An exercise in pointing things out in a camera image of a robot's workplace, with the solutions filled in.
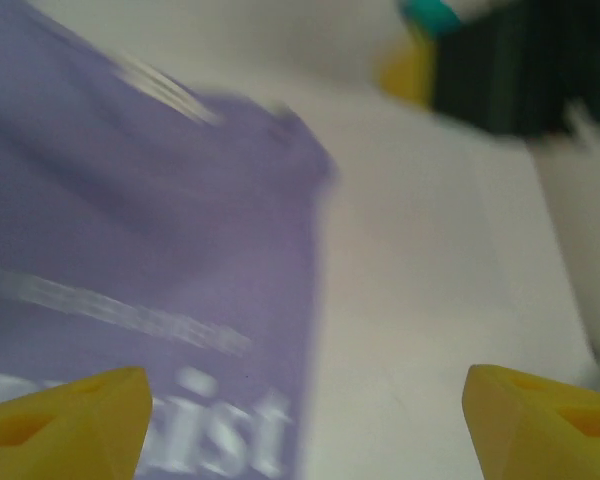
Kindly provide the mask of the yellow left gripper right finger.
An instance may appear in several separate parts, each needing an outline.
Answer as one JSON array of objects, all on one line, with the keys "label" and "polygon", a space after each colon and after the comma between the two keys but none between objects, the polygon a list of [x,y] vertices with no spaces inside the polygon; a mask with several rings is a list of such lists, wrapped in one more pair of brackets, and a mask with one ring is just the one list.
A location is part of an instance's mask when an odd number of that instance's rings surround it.
[{"label": "yellow left gripper right finger", "polygon": [[600,393],[473,365],[462,409],[484,478],[600,479]]}]

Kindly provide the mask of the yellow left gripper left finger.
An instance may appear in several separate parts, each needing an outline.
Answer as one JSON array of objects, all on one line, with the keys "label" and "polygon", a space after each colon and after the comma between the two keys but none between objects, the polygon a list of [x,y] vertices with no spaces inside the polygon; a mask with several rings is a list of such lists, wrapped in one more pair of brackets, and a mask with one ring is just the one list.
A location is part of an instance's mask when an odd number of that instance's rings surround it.
[{"label": "yellow left gripper left finger", "polygon": [[151,417],[125,367],[0,403],[0,479],[131,479]]}]

